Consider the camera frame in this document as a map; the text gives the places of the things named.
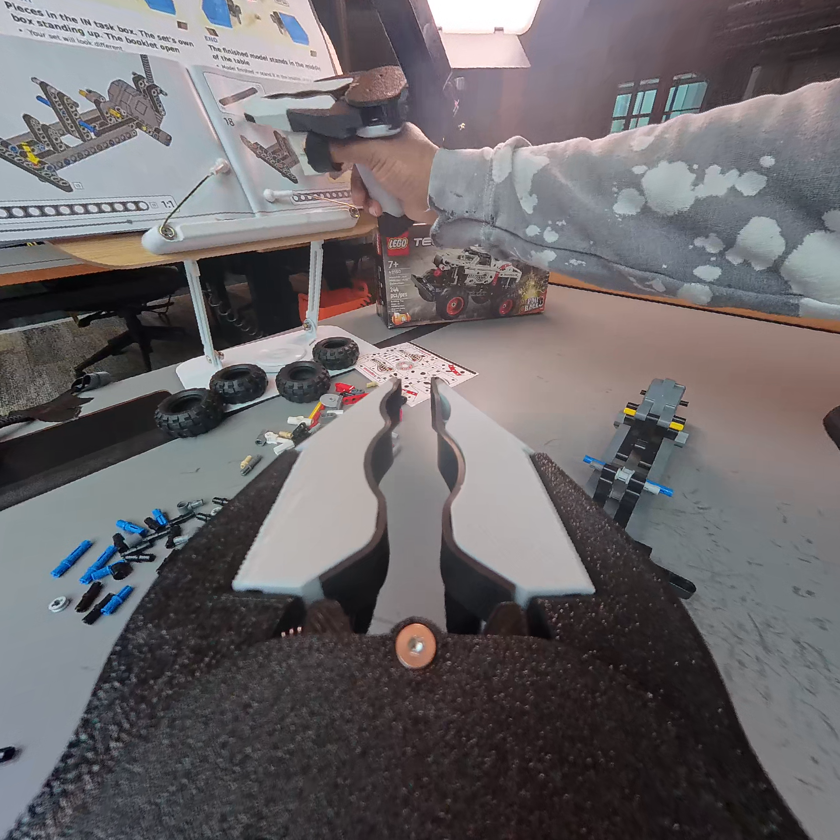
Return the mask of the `printed task sheet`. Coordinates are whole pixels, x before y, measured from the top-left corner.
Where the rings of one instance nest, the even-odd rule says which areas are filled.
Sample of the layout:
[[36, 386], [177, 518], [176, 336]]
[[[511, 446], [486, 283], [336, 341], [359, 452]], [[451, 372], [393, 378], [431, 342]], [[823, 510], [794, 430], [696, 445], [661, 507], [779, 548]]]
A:
[[340, 74], [309, 1], [2, 1], [2, 35], [272, 79]]

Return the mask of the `open instruction booklet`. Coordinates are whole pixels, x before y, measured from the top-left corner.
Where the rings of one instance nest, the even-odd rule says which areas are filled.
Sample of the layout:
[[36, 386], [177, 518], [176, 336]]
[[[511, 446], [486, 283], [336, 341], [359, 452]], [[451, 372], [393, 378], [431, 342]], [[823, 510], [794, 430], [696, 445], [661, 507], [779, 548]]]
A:
[[302, 134], [245, 118], [272, 80], [144, 53], [2, 35], [2, 243], [174, 233], [170, 222], [335, 209]]

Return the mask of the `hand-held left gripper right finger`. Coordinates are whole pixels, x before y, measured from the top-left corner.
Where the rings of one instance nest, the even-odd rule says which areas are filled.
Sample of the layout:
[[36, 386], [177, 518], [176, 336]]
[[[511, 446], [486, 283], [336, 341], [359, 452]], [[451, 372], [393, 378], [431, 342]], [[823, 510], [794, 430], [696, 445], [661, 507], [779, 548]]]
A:
[[430, 385], [437, 468], [448, 489], [440, 574], [446, 629], [476, 634], [499, 606], [592, 596], [536, 453], [442, 379]]

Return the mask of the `bright studio light panel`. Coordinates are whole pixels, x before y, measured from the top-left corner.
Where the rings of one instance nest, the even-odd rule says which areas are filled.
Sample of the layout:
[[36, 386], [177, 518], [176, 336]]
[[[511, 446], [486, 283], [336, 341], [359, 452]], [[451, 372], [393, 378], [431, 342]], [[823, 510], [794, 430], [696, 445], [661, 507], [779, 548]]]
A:
[[453, 69], [530, 68], [520, 37], [532, 26], [540, 1], [429, 1], [427, 4]]

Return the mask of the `partly built toy chassis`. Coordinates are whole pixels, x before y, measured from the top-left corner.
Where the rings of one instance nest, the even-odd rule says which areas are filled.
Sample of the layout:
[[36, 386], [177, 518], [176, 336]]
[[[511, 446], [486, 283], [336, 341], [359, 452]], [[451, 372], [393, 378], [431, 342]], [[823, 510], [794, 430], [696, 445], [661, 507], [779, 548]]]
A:
[[639, 536], [652, 499], [675, 494], [664, 477], [672, 454], [687, 444], [690, 435], [687, 420], [679, 415], [688, 406], [685, 392], [686, 387], [675, 380], [652, 380], [640, 392], [640, 401], [627, 402], [617, 416], [602, 456], [582, 459], [593, 472], [586, 492], [649, 560], [652, 548]]

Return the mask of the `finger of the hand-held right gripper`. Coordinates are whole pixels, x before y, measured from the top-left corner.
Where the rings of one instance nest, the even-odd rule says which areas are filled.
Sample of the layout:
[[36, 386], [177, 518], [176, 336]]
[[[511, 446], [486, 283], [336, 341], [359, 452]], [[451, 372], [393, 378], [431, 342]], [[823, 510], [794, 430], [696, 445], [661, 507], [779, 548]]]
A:
[[245, 118], [284, 133], [343, 134], [343, 105], [329, 91], [249, 98]]
[[345, 92], [355, 82], [355, 76], [339, 76], [322, 80], [315, 80], [308, 84], [295, 84], [280, 91], [267, 93], [263, 99], [279, 100], [290, 98], [302, 100], [311, 98], [330, 97], [332, 100], [341, 99]]

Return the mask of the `white book stand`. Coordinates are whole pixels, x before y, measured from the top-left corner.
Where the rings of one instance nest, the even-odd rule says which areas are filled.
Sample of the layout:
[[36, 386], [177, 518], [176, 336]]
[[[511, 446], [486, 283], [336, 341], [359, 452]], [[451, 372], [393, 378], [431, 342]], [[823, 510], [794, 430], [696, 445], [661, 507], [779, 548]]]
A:
[[[181, 262], [185, 268], [196, 325], [203, 353], [176, 366], [185, 388], [206, 387], [226, 364], [255, 364], [273, 375], [293, 361], [308, 360], [316, 342], [324, 338], [349, 337], [334, 327], [319, 327], [322, 288], [322, 249], [333, 239], [360, 238], [376, 229], [376, 219], [367, 213], [353, 217], [348, 200], [329, 211], [296, 208], [291, 213], [273, 213], [239, 219], [170, 222], [173, 234], [162, 235], [153, 227], [138, 234], [108, 234], [57, 239], [52, 245], [83, 264], [105, 270], [127, 270]], [[274, 251], [310, 246], [308, 309], [302, 328], [216, 350], [209, 328], [198, 261], [251, 251]]]

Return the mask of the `adjacent wood edged table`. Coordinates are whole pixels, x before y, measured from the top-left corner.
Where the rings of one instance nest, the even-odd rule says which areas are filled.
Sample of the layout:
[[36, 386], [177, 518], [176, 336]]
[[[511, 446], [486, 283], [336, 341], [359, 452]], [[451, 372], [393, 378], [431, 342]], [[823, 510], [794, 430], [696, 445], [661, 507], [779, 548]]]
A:
[[589, 291], [592, 293], [610, 295], [618, 298], [634, 299], [638, 301], [649, 301], [666, 306], [715, 312], [718, 314], [724, 314], [733, 317], [753, 319], [763, 322], [775, 322], [797, 328], [813, 329], [821, 332], [839, 334], [838, 320], [781, 316], [778, 314], [764, 313], [761, 311], [740, 308], [709, 308], [680, 298], [662, 297], [659, 295], [645, 295], [623, 290], [603, 289], [587, 281], [577, 280], [575, 278], [557, 274], [555, 272], [549, 273], [549, 284], [554, 287], [566, 287], [580, 291]]

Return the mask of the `grey desk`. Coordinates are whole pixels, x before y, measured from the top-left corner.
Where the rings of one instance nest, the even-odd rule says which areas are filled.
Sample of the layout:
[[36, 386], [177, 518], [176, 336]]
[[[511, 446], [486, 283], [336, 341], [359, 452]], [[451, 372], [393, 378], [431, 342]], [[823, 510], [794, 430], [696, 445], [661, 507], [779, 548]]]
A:
[[[575, 481], [651, 380], [686, 385], [689, 442], [668, 462], [672, 498], [651, 500], [653, 556], [695, 582], [705, 636], [765, 769], [813, 838], [838, 838], [838, 334], [553, 287], [544, 314], [451, 323], [416, 341], [477, 373], [457, 393], [545, 452]], [[212, 433], [176, 440], [2, 512], [2, 834], [66, 747], [103, 662], [155, 578], [87, 626], [81, 573], [153, 508], [232, 497], [272, 400]]]

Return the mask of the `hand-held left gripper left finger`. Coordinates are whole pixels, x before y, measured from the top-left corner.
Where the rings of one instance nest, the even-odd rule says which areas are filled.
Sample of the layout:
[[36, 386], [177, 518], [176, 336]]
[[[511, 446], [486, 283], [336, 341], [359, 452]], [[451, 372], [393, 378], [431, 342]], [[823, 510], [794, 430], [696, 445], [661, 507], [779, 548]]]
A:
[[403, 405], [401, 380], [388, 380], [279, 458], [289, 470], [234, 592], [332, 600], [357, 634], [368, 632], [389, 569], [380, 484]]

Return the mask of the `toy set box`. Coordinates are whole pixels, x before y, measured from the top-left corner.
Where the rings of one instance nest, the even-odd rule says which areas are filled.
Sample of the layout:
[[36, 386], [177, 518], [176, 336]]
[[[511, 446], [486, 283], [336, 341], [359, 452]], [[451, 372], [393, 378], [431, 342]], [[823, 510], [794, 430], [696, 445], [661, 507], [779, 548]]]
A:
[[377, 312], [388, 329], [542, 313], [550, 273], [478, 246], [443, 248], [431, 225], [384, 215], [376, 235]]

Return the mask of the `window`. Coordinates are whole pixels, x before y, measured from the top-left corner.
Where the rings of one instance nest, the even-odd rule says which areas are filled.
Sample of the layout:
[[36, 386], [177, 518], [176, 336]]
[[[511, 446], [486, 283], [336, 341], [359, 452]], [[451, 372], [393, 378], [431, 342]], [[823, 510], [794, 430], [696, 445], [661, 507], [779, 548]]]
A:
[[617, 85], [610, 133], [663, 123], [703, 108], [708, 81], [696, 73], [671, 80], [647, 78]]

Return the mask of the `person's right hand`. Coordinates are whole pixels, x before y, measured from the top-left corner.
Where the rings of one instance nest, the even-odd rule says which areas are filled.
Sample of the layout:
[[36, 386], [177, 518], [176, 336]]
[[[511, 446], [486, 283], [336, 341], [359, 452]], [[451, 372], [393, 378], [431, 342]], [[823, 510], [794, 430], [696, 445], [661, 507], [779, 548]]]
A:
[[437, 220], [437, 214], [428, 205], [428, 187], [438, 147], [417, 126], [406, 122], [402, 131], [392, 136], [331, 140], [329, 146], [333, 162], [342, 171], [352, 173], [350, 190], [358, 208], [373, 217], [383, 215], [381, 203], [363, 183], [363, 166], [402, 204], [408, 218], [421, 224]]

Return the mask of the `pile of red white pieces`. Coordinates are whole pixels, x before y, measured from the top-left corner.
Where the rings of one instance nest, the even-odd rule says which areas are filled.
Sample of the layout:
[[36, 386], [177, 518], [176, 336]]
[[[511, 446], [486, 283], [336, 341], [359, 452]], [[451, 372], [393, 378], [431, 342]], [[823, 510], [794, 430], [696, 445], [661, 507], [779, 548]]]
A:
[[318, 429], [343, 414], [344, 410], [358, 403], [372, 390], [374, 383], [364, 389], [339, 382], [330, 392], [326, 392], [308, 415], [290, 416], [286, 431], [266, 431], [257, 437], [258, 446], [270, 447], [275, 455], [294, 448], [307, 440]]

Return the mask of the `toy sticker sheet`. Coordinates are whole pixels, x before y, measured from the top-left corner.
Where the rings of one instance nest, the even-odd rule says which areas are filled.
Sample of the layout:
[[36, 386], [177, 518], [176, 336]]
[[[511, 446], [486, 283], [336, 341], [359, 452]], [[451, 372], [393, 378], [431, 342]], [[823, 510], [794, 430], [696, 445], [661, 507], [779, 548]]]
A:
[[475, 371], [410, 342], [362, 355], [355, 370], [377, 384], [399, 379], [407, 406], [417, 406], [430, 399], [433, 378], [455, 387], [477, 376]]

